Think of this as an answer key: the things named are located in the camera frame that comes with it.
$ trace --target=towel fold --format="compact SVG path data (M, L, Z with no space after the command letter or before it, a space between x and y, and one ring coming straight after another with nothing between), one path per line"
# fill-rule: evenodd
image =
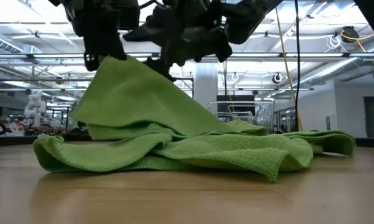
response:
M254 171L275 182L279 172L309 167L314 153L353 155L340 131L268 135L245 121L221 123L162 75L128 58L104 59L73 113L91 144L40 136L34 151L50 172L135 169Z

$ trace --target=yellow cable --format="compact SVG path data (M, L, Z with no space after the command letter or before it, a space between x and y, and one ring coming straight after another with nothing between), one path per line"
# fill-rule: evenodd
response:
M343 31L340 33L340 35L342 35L342 37L347 38L347 39L349 39L349 40L366 40L366 39L368 39L368 38L374 36L374 33L373 33L373 34L371 34L371 35L369 35L369 36L367 36L367 37L353 38L353 37L349 37L349 36L344 35L344 34L343 34L344 32L345 32L345 31L343 30Z
M359 40L357 41L357 43L361 47L362 51L367 52Z
M279 21L278 9L276 7L275 7L275 13L276 13L276 20L278 22L278 32L279 32L279 38L281 39L281 46L282 46L282 53L283 53L284 62L285 62L286 75L288 76L289 86L291 88L292 99L293 99L294 104L296 105L296 97L294 95L292 78L291 78L291 74L289 73L288 62L286 60L285 45L284 45L284 40L282 38L281 22ZM300 113L299 113L298 108L295 108L295 110L297 112L297 120L299 122L299 129L302 131L303 130L303 124L302 124L301 119L300 119Z

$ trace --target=ceiling pipe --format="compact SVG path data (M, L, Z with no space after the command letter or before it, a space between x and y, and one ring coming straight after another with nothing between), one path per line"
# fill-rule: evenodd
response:
M374 52L374 41L364 45L364 48L367 50L367 52ZM354 52L359 51L362 51L361 48L356 49ZM329 80L345 72L351 71L359 66L362 66L364 63L364 58L357 57L341 60L339 62L330 62L302 76L300 84L316 85L318 83L323 83L326 80ZM283 85L282 88L289 88L289 85ZM283 92L271 92L267 94L268 96L274 96L278 93Z
M41 54L42 51L33 45L17 43L6 36L0 34L0 50L10 54ZM25 62L32 62L37 64L40 62L39 59L35 58L24 58Z
M351 80L361 78L361 77L364 77L365 75L369 75L369 74L372 74L372 73L374 73L374 68L370 69L369 71L363 72L361 74L357 74L357 75L353 75L353 76L348 77L348 78L344 78L344 79L340 80L340 82L349 82Z
M51 24L51 22L46 18L44 17L43 15L41 15L39 12L37 12L33 7L32 5L28 2L28 0L24 1L24 0L18 0L19 3L21 3L22 5L26 6L27 8L29 8L31 11L33 11L36 15L40 16L40 18L43 19L44 23L47 24L52 30L54 30L59 36L61 36L62 38L64 38L70 45L74 46L76 49L78 49L79 51L83 51L74 41L70 40L63 32L59 31L57 29L57 27L53 26Z
M316 2L310 9L309 9L309 12L316 12L317 9L321 9L321 7L324 6L324 4L326 4L326 2L322 2L322 3L319 3L319 2ZM304 16L303 18L299 18L299 24L300 25L303 25L304 23L306 23L311 17L309 17L308 15L307 16ZM282 39L284 41L284 43L288 40L288 38L290 36L293 36L294 33L296 31L296 21L294 21L294 24L291 25L285 32L284 34L282 35ZM282 45L282 40L281 38L279 38L279 40L273 45L273 47L271 47L268 52L275 52L281 45Z
M27 77L28 79L24 79L24 80L28 80L28 81L25 81L25 82L32 82L30 80L30 78L31 78L30 75L0 64L0 75L7 77L7 74L13 75L15 77L17 77L17 76ZM22 79L20 79L20 78L17 78L17 79L15 79L15 78L14 79L4 79L4 82L11 82L11 81L13 81L13 82L22 82ZM47 88L57 88L57 86L51 85L51 84L48 84L48 83L34 83L34 84L36 85L37 88L39 86L44 86L44 87L47 87Z

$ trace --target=wall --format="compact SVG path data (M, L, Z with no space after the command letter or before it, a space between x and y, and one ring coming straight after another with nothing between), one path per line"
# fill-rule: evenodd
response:
M0 93L0 106L24 110L28 102L28 96L22 92L15 92L15 96L7 96L7 93Z
M364 96L374 96L374 84L335 85L337 122L341 131L356 138L367 138Z
M276 100L276 111L294 107L292 100ZM326 116L330 116L331 129L337 129L334 81L317 85L314 91L302 91L299 95L300 119L305 131L325 131Z

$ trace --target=overhead duct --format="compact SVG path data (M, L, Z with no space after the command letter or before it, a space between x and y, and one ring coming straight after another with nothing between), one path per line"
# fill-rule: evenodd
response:
M0 50L8 52L10 54L41 54L42 51L29 44L20 44L8 40L7 37L0 34ZM25 62L31 62L38 64L41 60L36 58L23 59Z
M374 41L364 46L367 52L374 52ZM341 75L345 72L351 71L365 63L363 58L350 58L340 62L327 63L304 76L301 80L301 84L309 83L315 85L323 83L333 77Z
M4 40L0 37L0 49L11 54L20 54L22 53L22 49L15 44L10 43L9 41Z

